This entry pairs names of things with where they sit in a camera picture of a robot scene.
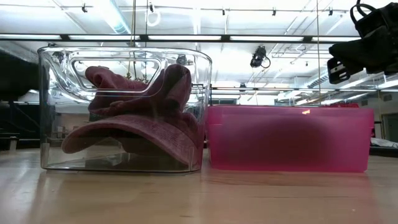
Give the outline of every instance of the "wooden table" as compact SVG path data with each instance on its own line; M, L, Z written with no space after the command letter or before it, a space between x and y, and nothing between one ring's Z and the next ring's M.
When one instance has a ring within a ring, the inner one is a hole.
M0 154L0 224L398 223L398 159L365 174L55 172L37 150Z

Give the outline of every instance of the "ceiling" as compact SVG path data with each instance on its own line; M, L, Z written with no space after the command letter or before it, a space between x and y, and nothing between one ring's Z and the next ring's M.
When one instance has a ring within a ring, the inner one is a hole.
M106 0L0 0L0 34L115 34L103 7ZM131 29L133 0L114 0ZM343 35L358 36L349 18L356 0L151 0L154 13L146 22L146 0L136 1L136 34L247 34L247 35ZM391 0L362 3L383 7ZM81 10L85 4L87 13ZM0 49L30 61L37 61L37 49L48 42L0 41ZM127 46L126 43L54 42L58 46ZM266 47L271 60L268 69L251 68L252 54L259 45ZM218 86L305 87L319 71L324 74L329 44L236 44L150 42L148 47L199 50L212 58L212 83ZM358 75L340 84L367 78ZM328 82L323 88L335 88Z

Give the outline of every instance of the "pink plastic bin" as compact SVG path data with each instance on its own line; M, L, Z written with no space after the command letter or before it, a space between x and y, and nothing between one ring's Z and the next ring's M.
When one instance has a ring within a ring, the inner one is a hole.
M373 110L212 106L211 166L224 170L364 172Z

